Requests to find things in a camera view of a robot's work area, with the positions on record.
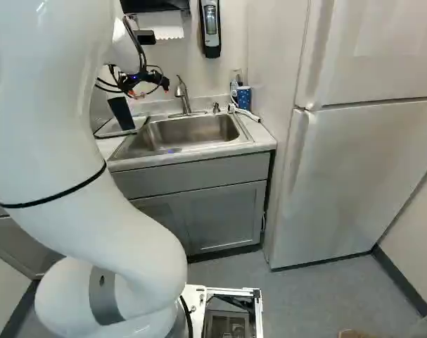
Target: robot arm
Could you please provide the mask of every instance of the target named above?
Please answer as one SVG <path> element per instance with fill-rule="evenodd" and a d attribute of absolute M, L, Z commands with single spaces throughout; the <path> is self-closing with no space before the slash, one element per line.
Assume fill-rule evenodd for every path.
<path fill-rule="evenodd" d="M 163 75 L 160 67 L 147 64 L 144 50 L 132 30 L 127 17 L 124 15 L 120 2 L 115 1 L 114 6 L 115 22 L 113 39 L 105 55 L 105 63 L 109 65 L 110 74 L 115 79 L 116 87 L 127 96 L 135 98 L 137 96 L 133 92 L 133 88 L 142 81 L 156 85 L 155 89 L 146 94 L 154 92 L 160 86 L 167 92 L 170 87 L 169 79 Z M 121 70 L 118 79 L 114 73 L 113 65 L 116 65 Z M 101 84 L 106 84 L 106 81 L 100 78 L 98 78 L 98 81 Z M 96 86 L 99 89 L 106 90 L 101 84 L 97 84 Z"/>
<path fill-rule="evenodd" d="M 117 13 L 111 0 L 0 1 L 0 205 L 67 256 L 35 300 L 62 337 L 164 337 L 186 282 L 181 244 L 123 197 L 89 128 L 105 54 L 124 47 L 115 62 L 136 71 L 124 36 L 108 52 Z"/>

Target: gray countertop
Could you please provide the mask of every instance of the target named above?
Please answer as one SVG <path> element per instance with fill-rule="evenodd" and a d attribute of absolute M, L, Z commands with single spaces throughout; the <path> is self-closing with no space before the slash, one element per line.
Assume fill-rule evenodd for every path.
<path fill-rule="evenodd" d="M 110 158 L 113 152 L 119 147 L 119 145 L 124 140 L 124 137 L 97 140 L 97 144 L 104 158 L 107 159 L 108 168 L 112 173 L 123 170 L 155 167 L 159 165 L 169 165 L 190 161 L 207 160 L 211 158 L 251 154 L 261 151 L 274 150 L 277 147 L 276 140 L 270 135 L 270 133 L 262 124 L 242 115 L 238 115 L 238 118 L 240 118 L 244 127 L 249 131 L 249 134 L 253 138 L 254 142 L 235 144 L 231 146 L 225 145 L 217 148 L 193 150 L 175 154 L 132 158 L 121 161 L 109 161 L 108 158 Z"/>

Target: refrigerator door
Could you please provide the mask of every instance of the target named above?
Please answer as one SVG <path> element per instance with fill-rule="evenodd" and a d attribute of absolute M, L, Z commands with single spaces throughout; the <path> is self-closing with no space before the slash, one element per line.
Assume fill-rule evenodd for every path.
<path fill-rule="evenodd" d="M 296 105 L 427 96 L 427 0 L 311 0 Z"/>
<path fill-rule="evenodd" d="M 294 110 L 291 130 L 271 267 L 370 250 L 427 171 L 427 101 Z"/>

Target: gray floor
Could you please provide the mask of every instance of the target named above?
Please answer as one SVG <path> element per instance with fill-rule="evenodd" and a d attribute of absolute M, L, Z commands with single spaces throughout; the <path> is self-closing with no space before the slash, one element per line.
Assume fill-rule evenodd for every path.
<path fill-rule="evenodd" d="M 189 283 L 259 287 L 265 338 L 329 338 L 343 328 L 400 337 L 419 316 L 370 256 L 271 273 L 261 251 L 190 265 Z M 53 338 L 30 313 L 17 338 Z"/>

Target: baseboard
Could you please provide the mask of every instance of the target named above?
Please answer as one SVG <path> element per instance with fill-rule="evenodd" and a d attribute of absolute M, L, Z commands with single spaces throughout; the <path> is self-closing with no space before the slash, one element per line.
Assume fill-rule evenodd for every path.
<path fill-rule="evenodd" d="M 39 280 L 33 280 L 27 291 L 23 294 L 23 297 L 16 306 L 10 319 L 6 323 L 4 329 L 0 334 L 0 338 L 12 338 L 18 335 L 18 331 L 24 323 L 27 314 L 33 306 L 35 294 L 37 293 Z"/>
<path fill-rule="evenodd" d="M 371 253 L 371 251 L 353 253 L 352 255 L 346 255 L 346 256 L 340 256 L 340 257 L 328 258 L 328 259 L 321 259 L 320 261 L 314 261 L 314 262 L 309 262 L 309 263 L 302 263 L 302 264 L 284 266 L 282 268 L 274 268 L 274 269 L 271 269 L 271 271 L 273 273 L 277 273 L 279 271 L 286 271 L 286 270 L 294 270 L 294 269 L 299 269 L 299 268 L 306 268 L 308 266 L 313 266 L 313 265 L 321 265 L 321 264 L 326 264 L 326 263 L 344 261 L 344 260 L 347 260 L 347 259 L 361 257 L 361 256 L 367 256 L 370 253 Z"/>
<path fill-rule="evenodd" d="M 409 302 L 415 307 L 423 317 L 427 315 L 427 303 L 417 292 L 409 280 L 399 271 L 396 265 L 390 260 L 390 258 L 383 252 L 379 245 L 375 245 L 372 250 L 372 255 L 381 265 L 382 269 L 385 270 L 387 275 L 391 277 L 393 282 L 399 287 L 401 292 L 409 300 Z"/>
<path fill-rule="evenodd" d="M 261 248 L 262 248 L 261 244 L 254 244 L 254 245 L 240 246 L 238 248 L 226 249 L 226 250 L 221 250 L 216 252 L 200 253 L 198 255 L 187 257 L 187 261 L 189 264 L 199 263 L 203 261 L 210 261 L 212 259 L 226 258 L 226 257 L 236 256 L 236 255 L 241 255 L 246 253 L 249 254 L 250 252 L 259 251 Z"/>

